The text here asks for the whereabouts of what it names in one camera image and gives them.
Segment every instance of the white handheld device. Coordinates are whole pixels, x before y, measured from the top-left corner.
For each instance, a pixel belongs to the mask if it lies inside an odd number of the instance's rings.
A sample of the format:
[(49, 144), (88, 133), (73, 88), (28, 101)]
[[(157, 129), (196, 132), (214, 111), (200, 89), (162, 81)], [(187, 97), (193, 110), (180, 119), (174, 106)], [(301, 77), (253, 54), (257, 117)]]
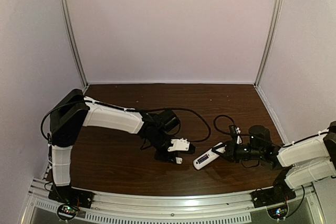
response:
[[(218, 146), (222, 144), (222, 142), (216, 144), (214, 147)], [(224, 153), (225, 152), (225, 147), (221, 147), (217, 150), (220, 153)], [(204, 166), (206, 166), (207, 164), (210, 164), (213, 160), (215, 160), (216, 158), (218, 158), (219, 155), (212, 152), (212, 150), (208, 150), (206, 153), (202, 154), (201, 156), (199, 156), (197, 159), (194, 160), (194, 167), (196, 168), (196, 170), (202, 169)]]

